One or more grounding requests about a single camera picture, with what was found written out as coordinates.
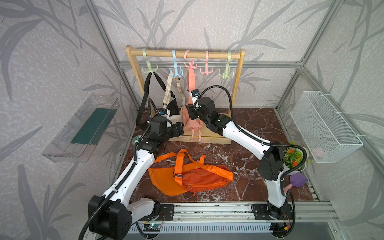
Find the pink crossbody bag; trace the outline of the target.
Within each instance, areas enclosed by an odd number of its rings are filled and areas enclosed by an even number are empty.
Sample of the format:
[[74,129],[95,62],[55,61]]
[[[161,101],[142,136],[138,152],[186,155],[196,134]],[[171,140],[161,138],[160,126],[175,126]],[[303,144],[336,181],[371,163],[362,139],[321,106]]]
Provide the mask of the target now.
[[[191,91],[196,89],[195,69],[196,67],[192,66],[192,67],[188,67],[188,71],[187,71],[189,100],[186,106],[193,103]],[[201,142],[202,141],[201,128],[204,126],[204,123],[199,119],[192,120],[188,113],[187,107],[183,108],[182,115],[183,115],[183,123],[184,123],[184,133],[191,131],[192,133],[191,141],[194,141],[195,133],[199,133],[199,142]]]

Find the cream white crossbody bag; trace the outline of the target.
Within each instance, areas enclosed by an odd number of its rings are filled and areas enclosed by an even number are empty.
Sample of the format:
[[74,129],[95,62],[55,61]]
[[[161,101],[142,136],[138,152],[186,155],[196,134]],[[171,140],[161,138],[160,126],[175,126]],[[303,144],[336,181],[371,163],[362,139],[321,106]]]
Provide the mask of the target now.
[[[175,82],[177,85],[177,91],[179,96],[182,98],[182,107],[179,110],[176,97],[172,92],[172,83]],[[165,96],[163,99],[163,109],[165,110],[165,114],[168,116],[168,119],[172,122],[172,124],[176,124],[177,122],[183,122],[183,109],[186,105],[186,97],[182,91],[182,84],[180,78],[173,78],[172,74],[168,75],[167,85]]]

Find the black crossbody bag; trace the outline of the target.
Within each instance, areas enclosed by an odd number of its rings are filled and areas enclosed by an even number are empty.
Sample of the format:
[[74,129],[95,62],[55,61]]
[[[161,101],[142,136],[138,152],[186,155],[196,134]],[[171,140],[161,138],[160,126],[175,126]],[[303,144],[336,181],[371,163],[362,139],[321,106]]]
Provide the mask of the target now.
[[142,114],[144,112],[145,106],[148,103],[149,90],[150,90],[150,80],[151,80],[152,75],[154,75],[156,77],[156,80],[158,81],[158,83],[160,84],[160,86],[164,90],[164,92],[166,91],[166,85],[165,85],[164,81],[160,78],[160,76],[157,73],[154,73],[154,74],[149,73],[146,80],[145,80],[144,95],[143,95],[143,99],[142,99],[140,109],[139,109],[137,119],[136,119],[136,125],[143,131],[148,126],[148,123],[147,122],[141,123],[140,121],[142,119]]

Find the bright orange crossbody bag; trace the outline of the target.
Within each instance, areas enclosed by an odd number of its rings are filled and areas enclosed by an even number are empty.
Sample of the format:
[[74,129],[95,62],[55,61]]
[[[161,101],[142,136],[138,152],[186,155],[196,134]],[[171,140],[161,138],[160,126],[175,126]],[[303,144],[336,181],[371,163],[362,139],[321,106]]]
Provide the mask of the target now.
[[[183,165],[185,155],[189,157],[192,163]],[[181,160],[183,174],[197,168],[195,167],[194,160],[186,149],[180,150],[177,154],[168,153],[161,155],[156,158],[154,164],[172,157],[176,157],[177,160]],[[177,181],[174,180],[174,169],[174,167],[148,169],[152,184],[166,196],[177,196],[188,192],[188,190],[185,190]]]

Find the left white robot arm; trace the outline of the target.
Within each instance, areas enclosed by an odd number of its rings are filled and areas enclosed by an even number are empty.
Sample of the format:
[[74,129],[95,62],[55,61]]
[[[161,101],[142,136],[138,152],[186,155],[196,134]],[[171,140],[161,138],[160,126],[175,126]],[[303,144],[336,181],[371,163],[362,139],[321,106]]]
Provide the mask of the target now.
[[139,126],[144,133],[134,144],[133,158],[128,166],[101,196],[90,199],[88,220],[81,229],[80,240],[85,238],[87,231],[100,235],[102,240],[122,240],[134,223],[154,212],[154,200],[142,198],[130,203],[131,196],[160,149],[170,138],[183,135],[184,124],[179,107],[172,101]]

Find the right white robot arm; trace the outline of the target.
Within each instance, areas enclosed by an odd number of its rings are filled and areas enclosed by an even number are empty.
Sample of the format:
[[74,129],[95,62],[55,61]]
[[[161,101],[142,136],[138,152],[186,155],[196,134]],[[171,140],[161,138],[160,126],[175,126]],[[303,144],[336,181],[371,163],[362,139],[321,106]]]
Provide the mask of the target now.
[[[227,116],[218,113],[214,101],[199,90],[190,90],[189,94],[192,103],[187,105],[187,110],[192,120],[200,119],[210,131],[235,141],[261,161],[258,172],[267,186],[269,217],[273,220],[294,220],[295,205],[288,203],[289,192],[284,190],[282,183],[289,173],[304,165],[308,157],[307,151],[298,145],[284,145],[262,139],[236,122],[232,106],[229,107],[230,115]],[[301,162],[293,170],[284,171],[284,149],[302,152]]]

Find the dark orange crossbody bag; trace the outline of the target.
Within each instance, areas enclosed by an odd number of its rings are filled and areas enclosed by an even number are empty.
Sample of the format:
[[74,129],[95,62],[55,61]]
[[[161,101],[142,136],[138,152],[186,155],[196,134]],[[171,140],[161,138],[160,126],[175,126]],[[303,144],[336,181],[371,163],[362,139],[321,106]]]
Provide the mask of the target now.
[[187,192],[211,191],[225,187],[234,180],[234,173],[224,165],[205,164],[206,156],[192,159],[186,149],[177,153],[174,181]]

